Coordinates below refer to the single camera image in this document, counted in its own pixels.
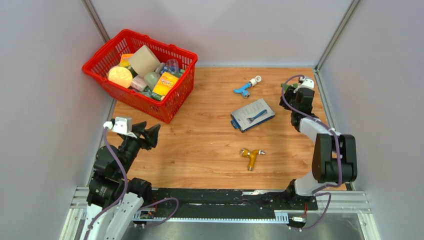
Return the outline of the green water faucet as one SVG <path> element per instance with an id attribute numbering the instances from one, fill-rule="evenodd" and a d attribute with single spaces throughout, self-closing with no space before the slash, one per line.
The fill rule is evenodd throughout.
<path id="1" fill-rule="evenodd" d="M 287 91 L 294 91 L 298 87 L 298 85 L 298 83 L 293 83 L 290 85 L 282 83 L 280 86 L 282 88 L 282 92 L 285 93 Z"/>

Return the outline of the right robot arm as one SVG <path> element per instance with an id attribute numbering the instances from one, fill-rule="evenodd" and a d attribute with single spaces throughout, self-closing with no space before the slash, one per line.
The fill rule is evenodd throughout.
<path id="1" fill-rule="evenodd" d="M 283 88 L 280 106 L 291 111 L 291 125 L 314 143 L 311 170 L 290 182 L 286 205 L 299 209 L 306 201 L 328 187 L 339 187 L 357 179 L 357 146 L 351 134 L 342 134 L 312 113 L 315 92 L 312 89 Z"/>

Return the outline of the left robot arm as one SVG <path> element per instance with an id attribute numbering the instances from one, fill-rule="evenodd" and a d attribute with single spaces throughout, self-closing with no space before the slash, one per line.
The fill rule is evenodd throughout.
<path id="1" fill-rule="evenodd" d="M 88 184 L 82 240 L 120 240 L 141 207 L 153 201 L 152 184 L 128 178 L 140 150 L 158 144 L 160 124 L 133 124 L 130 117 L 115 117 L 103 124 L 103 142 L 95 155 Z"/>

